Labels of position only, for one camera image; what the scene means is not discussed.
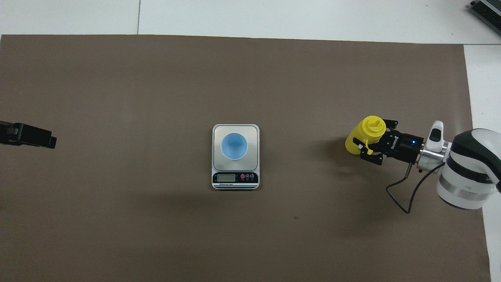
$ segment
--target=scale platform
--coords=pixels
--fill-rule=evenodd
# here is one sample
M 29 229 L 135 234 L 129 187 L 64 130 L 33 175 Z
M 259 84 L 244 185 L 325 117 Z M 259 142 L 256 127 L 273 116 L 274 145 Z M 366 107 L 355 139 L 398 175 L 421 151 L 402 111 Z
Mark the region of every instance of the scale platform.
M 216 124 L 212 129 L 212 186 L 253 190 L 259 182 L 259 127 Z

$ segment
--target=black cable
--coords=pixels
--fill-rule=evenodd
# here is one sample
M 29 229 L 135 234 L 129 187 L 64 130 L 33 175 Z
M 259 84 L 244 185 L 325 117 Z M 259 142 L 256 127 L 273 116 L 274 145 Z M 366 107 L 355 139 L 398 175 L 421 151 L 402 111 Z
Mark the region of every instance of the black cable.
M 397 184 L 400 184 L 400 183 L 404 182 L 404 181 L 407 179 L 407 177 L 409 176 L 410 168 L 412 167 L 412 164 L 411 164 L 411 163 L 409 163 L 409 166 L 407 167 L 407 172 L 405 173 L 404 178 L 402 178 L 401 180 L 399 180 L 399 181 L 397 181 L 397 182 L 395 182 L 395 183 L 392 183 L 392 184 L 390 184 L 390 185 L 386 186 L 386 192 L 388 193 L 388 195 L 390 195 L 390 197 L 391 197 L 391 199 L 393 200 L 393 202 L 395 202 L 395 204 L 397 204 L 397 206 L 398 206 L 401 210 L 403 210 L 406 214 L 409 214 L 409 213 L 410 213 L 410 208 L 412 207 L 412 201 L 414 200 L 414 196 L 416 195 L 416 192 L 417 192 L 417 189 L 419 188 L 419 186 L 421 186 L 421 183 L 423 183 L 423 181 L 424 181 L 424 180 L 425 180 L 428 176 L 430 176 L 430 174 L 432 174 L 432 173 L 433 173 L 434 171 L 436 171 L 437 169 L 439 169 L 439 168 L 443 167 L 444 165 L 445 165 L 445 163 L 442 163 L 442 164 L 440 164 L 440 165 L 438 165 L 438 166 L 434 167 L 434 168 L 433 168 L 432 170 L 430 170 L 430 171 L 429 171 L 429 172 L 428 172 L 425 176 L 423 176 L 423 178 L 421 178 L 421 180 L 417 183 L 416 188 L 414 188 L 414 191 L 412 192 L 412 196 L 410 197 L 410 201 L 409 201 L 409 208 L 408 208 L 408 210 L 405 210 L 405 209 L 402 207 L 402 205 L 400 205 L 400 204 L 398 203 L 398 201 L 395 199 L 395 197 L 394 197 L 394 196 L 390 193 L 390 190 L 389 190 L 389 189 L 390 189 L 390 187 L 395 186 L 395 185 L 397 185 Z

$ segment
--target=brown mat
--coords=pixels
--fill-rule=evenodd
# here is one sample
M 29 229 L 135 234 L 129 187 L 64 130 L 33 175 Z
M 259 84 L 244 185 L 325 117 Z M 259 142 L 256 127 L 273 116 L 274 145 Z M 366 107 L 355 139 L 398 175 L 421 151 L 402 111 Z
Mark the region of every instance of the brown mat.
M 364 117 L 471 128 L 461 45 L 181 36 L 2 36 L 2 281 L 489 281 L 482 214 L 436 175 L 350 155 Z M 210 184 L 217 123 L 261 128 L 252 192 Z M 408 199 L 423 174 L 401 186 Z

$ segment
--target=black button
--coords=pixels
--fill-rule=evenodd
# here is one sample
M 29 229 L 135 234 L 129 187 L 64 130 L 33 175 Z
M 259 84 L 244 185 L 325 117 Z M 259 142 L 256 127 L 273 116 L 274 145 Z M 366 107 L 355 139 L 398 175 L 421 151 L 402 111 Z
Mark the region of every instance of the black button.
M 430 140 L 434 142 L 438 142 L 442 139 L 442 132 L 438 128 L 434 128 L 430 133 Z

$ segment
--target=black stripe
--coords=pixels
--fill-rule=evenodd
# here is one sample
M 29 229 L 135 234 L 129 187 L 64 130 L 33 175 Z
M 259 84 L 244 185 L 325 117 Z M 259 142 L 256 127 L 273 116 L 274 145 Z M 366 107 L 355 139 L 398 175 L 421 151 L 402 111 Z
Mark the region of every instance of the black stripe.
M 479 183 L 484 184 L 492 184 L 492 181 L 489 179 L 489 176 L 485 173 L 479 173 L 465 168 L 464 166 L 458 164 L 452 157 L 447 158 L 447 165 L 454 171 L 455 173 L 466 177 L 470 180 L 477 181 Z

